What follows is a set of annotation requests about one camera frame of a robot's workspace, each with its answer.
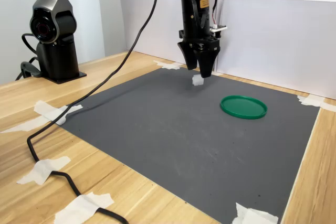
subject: small white object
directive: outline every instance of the small white object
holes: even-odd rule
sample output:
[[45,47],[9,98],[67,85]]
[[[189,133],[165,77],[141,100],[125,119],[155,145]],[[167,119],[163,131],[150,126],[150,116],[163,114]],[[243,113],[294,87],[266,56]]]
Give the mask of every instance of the small white object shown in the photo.
[[80,224],[90,219],[98,208],[107,208],[114,203],[110,194],[80,195],[63,210],[55,214],[54,224]]
[[176,69],[177,70],[177,69],[180,69],[180,66],[183,65],[182,63],[177,63],[177,62],[174,62],[171,64],[163,63],[157,60],[155,60],[154,62],[156,62],[158,66],[162,66],[162,68],[166,68],[166,69]]
[[310,105],[315,107],[321,107],[325,110],[336,112],[336,106],[324,102],[324,97],[310,94],[307,97],[301,97],[298,95],[299,101],[302,105]]
[[61,170],[70,161],[71,159],[69,157],[60,157],[54,160],[40,160],[34,165],[30,173],[17,181],[17,183],[23,185],[35,181],[38,185],[43,185],[52,171]]
[[[19,124],[15,127],[12,127],[10,129],[7,129],[5,131],[2,131],[0,133],[8,133],[8,132],[16,132],[16,131],[31,131],[33,129],[36,129],[38,127],[41,127],[42,125],[53,121],[54,119],[56,119],[59,115],[62,114],[62,112],[67,108],[67,106],[63,106],[59,109],[54,108],[53,106],[49,105],[48,103],[44,102],[44,101],[38,101],[35,104],[34,107],[34,111],[37,112],[38,114],[40,114],[41,116],[34,118],[32,120],[29,120],[27,122],[24,122],[22,124]],[[82,105],[77,105],[77,106],[73,106],[71,107],[71,109],[60,119],[57,121],[58,125],[62,125],[65,123],[66,121],[66,115],[80,110],[82,109],[83,106]]]
[[204,79],[200,74],[196,74],[193,76],[193,85],[194,86],[199,86],[204,84]]
[[245,208],[236,203],[237,217],[232,224],[277,224],[278,217],[270,215],[267,212],[258,211],[251,208]]

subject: black base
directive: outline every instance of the black base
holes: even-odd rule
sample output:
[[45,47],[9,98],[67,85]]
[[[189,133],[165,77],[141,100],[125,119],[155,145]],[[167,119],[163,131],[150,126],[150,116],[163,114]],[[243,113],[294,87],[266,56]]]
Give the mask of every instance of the black base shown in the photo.
[[74,78],[71,78],[71,79],[66,79],[66,80],[60,80],[60,81],[56,81],[56,80],[53,80],[53,79],[50,79],[50,78],[47,78],[47,77],[44,77],[44,78],[49,80],[49,81],[52,81],[53,83],[56,83],[56,84],[63,84],[63,83],[66,83],[68,81],[73,81],[73,80],[85,77],[86,75],[87,75],[86,73],[79,72],[79,76],[77,76],[77,77],[74,77]]

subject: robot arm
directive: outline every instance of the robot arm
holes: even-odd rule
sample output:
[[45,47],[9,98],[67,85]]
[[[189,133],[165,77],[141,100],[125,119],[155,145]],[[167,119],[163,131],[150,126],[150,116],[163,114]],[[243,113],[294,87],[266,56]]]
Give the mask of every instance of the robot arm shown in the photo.
[[209,0],[182,0],[182,12],[184,29],[179,34],[183,41],[178,45],[188,70],[195,69],[198,62],[201,76],[209,77],[220,51],[219,39],[224,27],[210,29]]

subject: camera stand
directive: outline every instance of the camera stand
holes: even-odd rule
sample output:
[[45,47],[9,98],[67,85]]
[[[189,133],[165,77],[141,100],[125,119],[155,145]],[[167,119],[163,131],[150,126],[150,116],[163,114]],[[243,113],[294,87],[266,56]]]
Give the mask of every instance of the camera stand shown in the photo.
[[86,76],[78,69],[73,35],[53,44],[39,43],[36,51],[41,77],[61,84]]

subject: camera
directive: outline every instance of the camera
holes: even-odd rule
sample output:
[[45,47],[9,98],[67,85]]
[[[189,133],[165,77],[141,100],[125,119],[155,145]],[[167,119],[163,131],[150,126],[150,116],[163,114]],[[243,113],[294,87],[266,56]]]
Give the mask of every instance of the camera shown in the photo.
[[39,40],[36,52],[42,77],[61,84],[86,76],[78,70],[76,28],[69,0],[35,2],[30,29]]

